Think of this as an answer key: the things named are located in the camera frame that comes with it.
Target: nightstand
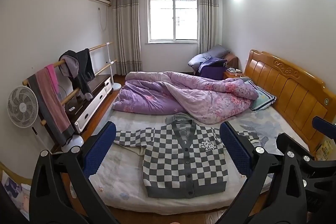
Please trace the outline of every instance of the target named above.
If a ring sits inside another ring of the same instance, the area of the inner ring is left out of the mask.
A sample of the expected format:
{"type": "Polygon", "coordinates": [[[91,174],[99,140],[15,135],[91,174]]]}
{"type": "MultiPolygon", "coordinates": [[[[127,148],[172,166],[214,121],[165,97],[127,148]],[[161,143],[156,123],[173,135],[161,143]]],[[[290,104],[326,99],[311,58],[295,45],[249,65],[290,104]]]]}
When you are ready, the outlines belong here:
{"type": "Polygon", "coordinates": [[[242,73],[231,73],[228,70],[226,70],[223,73],[223,80],[225,80],[226,78],[237,78],[237,77],[240,77],[242,75],[243,75],[242,73]]]}

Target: gray striped curtain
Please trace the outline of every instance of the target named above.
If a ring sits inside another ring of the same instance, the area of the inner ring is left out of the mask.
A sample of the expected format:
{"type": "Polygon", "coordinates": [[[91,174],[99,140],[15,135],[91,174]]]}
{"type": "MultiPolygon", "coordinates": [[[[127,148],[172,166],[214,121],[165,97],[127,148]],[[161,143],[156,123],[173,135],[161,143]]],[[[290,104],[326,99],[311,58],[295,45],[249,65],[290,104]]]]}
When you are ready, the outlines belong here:
{"type": "Polygon", "coordinates": [[[117,74],[141,71],[138,0],[112,0],[112,25],[117,74]]]}
{"type": "Polygon", "coordinates": [[[219,2],[199,0],[199,53],[210,50],[218,41],[219,2]]]}

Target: white mattress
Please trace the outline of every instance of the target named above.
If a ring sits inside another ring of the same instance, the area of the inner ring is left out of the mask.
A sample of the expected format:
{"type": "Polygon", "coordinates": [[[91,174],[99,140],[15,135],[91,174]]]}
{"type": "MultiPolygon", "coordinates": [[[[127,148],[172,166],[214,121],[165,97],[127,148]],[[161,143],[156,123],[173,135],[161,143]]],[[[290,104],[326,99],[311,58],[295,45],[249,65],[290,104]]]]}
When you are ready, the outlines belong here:
{"type": "MultiPolygon", "coordinates": [[[[160,127],[165,124],[166,117],[165,115],[142,115],[109,110],[95,133],[98,133],[108,120],[115,123],[117,130],[135,131],[146,127],[160,127]]],[[[236,131],[257,132],[260,142],[254,145],[263,143],[266,151],[270,153],[281,154],[276,149],[275,140],[277,135],[283,132],[308,148],[272,107],[258,112],[251,112],[248,109],[229,118],[228,121],[236,131]]],[[[211,126],[219,128],[220,123],[211,126]]],[[[90,181],[105,204],[115,208],[162,215],[222,208],[231,204],[246,180],[238,173],[226,150],[224,154],[228,168],[228,182],[223,193],[191,199],[149,198],[142,179],[143,156],[116,144],[111,146],[98,172],[90,176],[90,181]]],[[[269,188],[270,182],[271,178],[267,177],[264,191],[269,188]]]]}

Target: comforter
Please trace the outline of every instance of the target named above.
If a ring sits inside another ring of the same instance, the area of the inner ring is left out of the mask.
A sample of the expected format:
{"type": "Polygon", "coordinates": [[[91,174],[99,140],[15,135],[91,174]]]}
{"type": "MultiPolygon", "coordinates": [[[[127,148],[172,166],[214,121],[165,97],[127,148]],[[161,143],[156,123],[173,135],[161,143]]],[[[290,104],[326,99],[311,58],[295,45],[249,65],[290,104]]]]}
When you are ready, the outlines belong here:
{"type": "Polygon", "coordinates": [[[115,110],[150,115],[188,112],[206,124],[246,110],[258,93],[241,79],[221,81],[178,72],[130,72],[115,110]]]}

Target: window pane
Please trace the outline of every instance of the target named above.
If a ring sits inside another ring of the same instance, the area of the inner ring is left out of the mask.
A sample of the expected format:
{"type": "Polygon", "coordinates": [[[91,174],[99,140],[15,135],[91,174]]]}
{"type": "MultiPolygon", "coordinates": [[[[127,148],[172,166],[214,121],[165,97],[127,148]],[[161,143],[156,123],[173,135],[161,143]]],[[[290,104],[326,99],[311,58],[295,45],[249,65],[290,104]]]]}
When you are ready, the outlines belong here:
{"type": "Polygon", "coordinates": [[[150,15],[151,40],[173,40],[173,0],[150,0],[150,15]]]}
{"type": "Polygon", "coordinates": [[[175,0],[176,39],[197,40],[197,0],[175,0]]]}

